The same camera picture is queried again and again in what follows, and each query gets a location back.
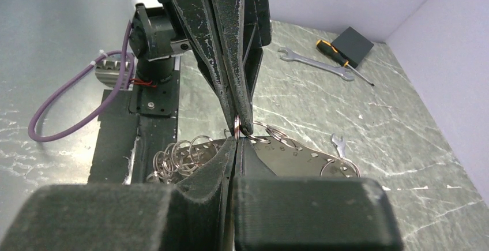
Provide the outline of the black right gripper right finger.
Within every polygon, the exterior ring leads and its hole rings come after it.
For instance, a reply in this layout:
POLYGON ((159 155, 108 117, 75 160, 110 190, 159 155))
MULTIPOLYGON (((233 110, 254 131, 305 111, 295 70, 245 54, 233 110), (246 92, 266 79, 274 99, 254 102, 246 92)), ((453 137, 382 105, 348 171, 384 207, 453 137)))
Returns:
POLYGON ((371 178, 276 175, 242 138, 233 179, 236 250, 403 250, 392 205, 371 178))

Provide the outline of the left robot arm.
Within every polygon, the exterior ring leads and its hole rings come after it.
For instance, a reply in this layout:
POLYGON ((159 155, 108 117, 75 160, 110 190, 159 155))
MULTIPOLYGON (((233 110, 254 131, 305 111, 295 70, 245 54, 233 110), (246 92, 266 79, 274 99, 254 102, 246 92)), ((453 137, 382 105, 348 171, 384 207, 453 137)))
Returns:
POLYGON ((269 0, 129 0, 129 44, 144 81, 170 74, 163 62, 192 51, 227 125, 254 132, 253 93, 272 40, 269 0))

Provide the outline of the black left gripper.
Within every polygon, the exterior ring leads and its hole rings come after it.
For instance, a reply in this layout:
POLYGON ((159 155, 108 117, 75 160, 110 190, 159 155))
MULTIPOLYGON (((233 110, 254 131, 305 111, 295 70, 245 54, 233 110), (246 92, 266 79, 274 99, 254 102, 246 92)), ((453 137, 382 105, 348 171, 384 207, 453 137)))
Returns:
POLYGON ((233 125, 238 115, 242 131, 251 135, 250 98, 259 74, 262 48, 272 41, 269 0, 212 0, 215 16, 210 0, 172 3, 194 54, 209 72, 227 124, 233 125))

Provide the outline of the black right gripper left fingers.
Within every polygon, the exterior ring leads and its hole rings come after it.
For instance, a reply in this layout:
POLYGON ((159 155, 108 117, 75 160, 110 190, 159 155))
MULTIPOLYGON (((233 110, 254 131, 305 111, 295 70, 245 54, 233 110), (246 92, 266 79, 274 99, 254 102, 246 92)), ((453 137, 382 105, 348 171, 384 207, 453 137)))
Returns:
POLYGON ((232 250, 237 143, 176 183, 50 185, 24 203, 2 250, 232 250))

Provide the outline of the large metal keyring with chain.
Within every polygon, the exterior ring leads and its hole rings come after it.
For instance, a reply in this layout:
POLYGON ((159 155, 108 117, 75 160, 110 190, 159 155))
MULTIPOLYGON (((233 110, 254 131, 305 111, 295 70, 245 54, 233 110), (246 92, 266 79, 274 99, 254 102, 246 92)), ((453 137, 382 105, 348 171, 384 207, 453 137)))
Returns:
MULTIPOLYGON (((277 127, 257 121, 266 131, 265 136, 251 136, 248 141, 259 163, 278 176, 319 176, 325 178, 359 178, 358 166, 350 159, 311 149, 293 139, 277 127)), ((194 174, 207 164, 225 142, 199 135, 192 140, 170 143, 156 152, 152 159, 153 170, 148 182, 177 183, 194 174)))

